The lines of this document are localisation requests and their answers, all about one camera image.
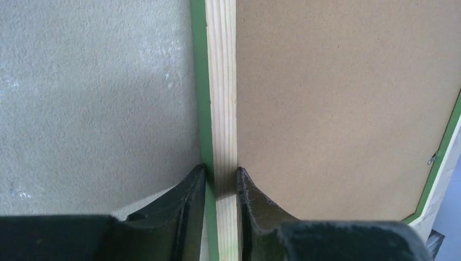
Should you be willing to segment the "green picture frame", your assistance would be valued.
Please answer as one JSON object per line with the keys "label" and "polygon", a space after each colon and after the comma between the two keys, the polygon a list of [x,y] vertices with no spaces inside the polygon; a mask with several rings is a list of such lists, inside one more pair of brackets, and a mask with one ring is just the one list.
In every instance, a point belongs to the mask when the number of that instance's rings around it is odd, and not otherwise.
{"label": "green picture frame", "polygon": [[210,260],[237,168],[299,219],[284,260],[430,260],[460,153],[460,1],[191,1]]}

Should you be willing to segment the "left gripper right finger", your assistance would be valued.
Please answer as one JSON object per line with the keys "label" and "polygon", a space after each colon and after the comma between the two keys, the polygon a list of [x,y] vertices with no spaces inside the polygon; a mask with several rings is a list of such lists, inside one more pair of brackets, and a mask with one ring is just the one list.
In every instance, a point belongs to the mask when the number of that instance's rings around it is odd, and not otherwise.
{"label": "left gripper right finger", "polygon": [[284,260],[285,247],[278,227],[298,221],[264,194],[244,167],[237,168],[238,214],[242,260]]}

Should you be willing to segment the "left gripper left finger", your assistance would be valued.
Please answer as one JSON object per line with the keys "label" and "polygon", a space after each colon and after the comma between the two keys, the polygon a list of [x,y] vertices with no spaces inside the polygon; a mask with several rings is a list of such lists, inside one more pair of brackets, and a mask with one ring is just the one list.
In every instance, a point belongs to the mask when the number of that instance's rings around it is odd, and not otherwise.
{"label": "left gripper left finger", "polygon": [[207,170],[196,165],[175,187],[129,214],[119,260],[199,260]]}

